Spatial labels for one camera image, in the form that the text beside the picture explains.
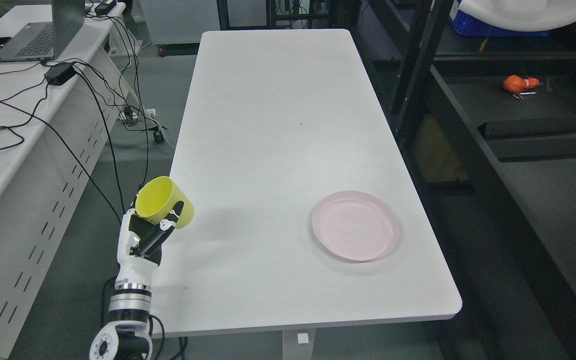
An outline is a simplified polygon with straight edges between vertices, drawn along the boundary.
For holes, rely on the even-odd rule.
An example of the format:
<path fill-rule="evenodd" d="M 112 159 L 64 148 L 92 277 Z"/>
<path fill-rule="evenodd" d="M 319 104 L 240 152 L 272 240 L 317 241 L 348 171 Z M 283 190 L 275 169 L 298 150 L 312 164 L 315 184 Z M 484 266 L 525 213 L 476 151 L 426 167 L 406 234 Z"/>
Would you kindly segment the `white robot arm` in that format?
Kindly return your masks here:
<path fill-rule="evenodd" d="M 109 300 L 109 321 L 92 341 L 90 360 L 151 360 L 161 350 L 153 348 L 153 333 L 163 322 L 151 314 L 150 285 L 122 282 Z"/>

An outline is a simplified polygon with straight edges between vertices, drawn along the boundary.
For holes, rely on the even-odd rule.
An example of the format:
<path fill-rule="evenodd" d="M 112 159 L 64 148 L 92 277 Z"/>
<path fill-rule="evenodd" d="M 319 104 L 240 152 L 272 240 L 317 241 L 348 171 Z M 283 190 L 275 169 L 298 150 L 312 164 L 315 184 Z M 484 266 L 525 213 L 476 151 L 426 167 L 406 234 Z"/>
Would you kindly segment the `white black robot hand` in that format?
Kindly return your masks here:
<path fill-rule="evenodd" d="M 173 233 L 185 208 L 182 200 L 174 203 L 158 223 L 137 214 L 135 197 L 121 221 L 116 259 L 119 265 L 115 290 L 150 291 L 153 273 L 161 264 L 163 242 Z"/>

